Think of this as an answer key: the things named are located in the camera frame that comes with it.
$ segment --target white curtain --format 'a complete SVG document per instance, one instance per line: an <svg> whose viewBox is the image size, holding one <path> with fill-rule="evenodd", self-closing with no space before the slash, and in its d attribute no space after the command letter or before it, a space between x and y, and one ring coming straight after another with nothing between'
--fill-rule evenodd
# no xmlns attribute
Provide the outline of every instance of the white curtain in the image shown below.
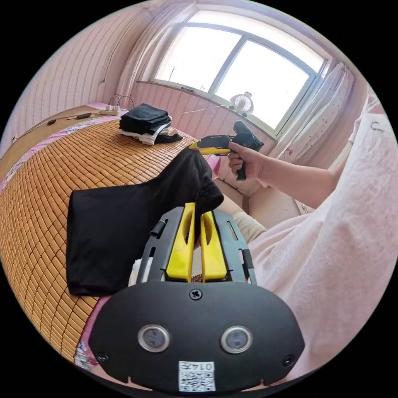
<svg viewBox="0 0 398 398"><path fill-rule="evenodd" d="M268 156L294 163L322 136L341 112L355 77L340 62L326 77L310 104Z"/></svg>
<svg viewBox="0 0 398 398"><path fill-rule="evenodd" d="M154 19L135 44L121 74L116 91L120 96L131 94L140 68L148 60L153 45L166 32L170 25L195 2L159 1L158 3L165 6L160 9L151 9L155 13ZM122 99L124 103L120 103L120 105L126 107L127 101L129 101L128 98Z"/></svg>

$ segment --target power strip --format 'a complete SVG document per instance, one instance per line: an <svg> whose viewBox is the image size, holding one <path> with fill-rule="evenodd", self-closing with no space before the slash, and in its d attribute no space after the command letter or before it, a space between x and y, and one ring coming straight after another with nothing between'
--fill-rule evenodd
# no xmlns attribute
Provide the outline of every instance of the power strip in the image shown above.
<svg viewBox="0 0 398 398"><path fill-rule="evenodd" d="M100 115L111 115L111 116L117 116L119 114L119 111L107 111L106 109L101 109L99 112Z"/></svg>

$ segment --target sticker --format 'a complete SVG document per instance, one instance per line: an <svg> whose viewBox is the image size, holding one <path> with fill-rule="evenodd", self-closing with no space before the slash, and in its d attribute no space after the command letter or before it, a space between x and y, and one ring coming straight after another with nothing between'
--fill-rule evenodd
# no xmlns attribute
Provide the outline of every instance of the sticker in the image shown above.
<svg viewBox="0 0 398 398"><path fill-rule="evenodd" d="M178 388L186 392L215 391L214 362L178 362Z"/></svg>

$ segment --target window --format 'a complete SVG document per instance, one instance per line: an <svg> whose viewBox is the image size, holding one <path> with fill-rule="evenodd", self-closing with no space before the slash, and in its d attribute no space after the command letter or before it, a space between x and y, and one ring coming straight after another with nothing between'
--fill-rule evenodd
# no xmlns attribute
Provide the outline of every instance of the window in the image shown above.
<svg viewBox="0 0 398 398"><path fill-rule="evenodd" d="M179 25L154 81L187 87L221 105L250 92L248 119L274 137L320 78L326 58L256 19L196 12Z"/></svg>

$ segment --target black cloth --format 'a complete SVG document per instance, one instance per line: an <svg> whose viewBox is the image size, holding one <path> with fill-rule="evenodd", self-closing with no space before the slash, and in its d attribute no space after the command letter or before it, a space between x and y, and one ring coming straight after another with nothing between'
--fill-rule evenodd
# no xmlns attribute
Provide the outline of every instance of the black cloth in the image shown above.
<svg viewBox="0 0 398 398"><path fill-rule="evenodd" d="M203 156L185 148L154 179L143 184L73 191L69 199L66 280L70 294L108 296L128 286L135 260L161 216L195 202L200 216L223 195Z"/></svg>
<svg viewBox="0 0 398 398"><path fill-rule="evenodd" d="M171 122L167 111L148 104L141 104L121 116L119 128L137 134L151 134Z"/></svg>
<svg viewBox="0 0 398 398"><path fill-rule="evenodd" d="M182 137L179 134L174 134L173 136L164 136L159 134L155 139L155 144L170 144L181 140Z"/></svg>

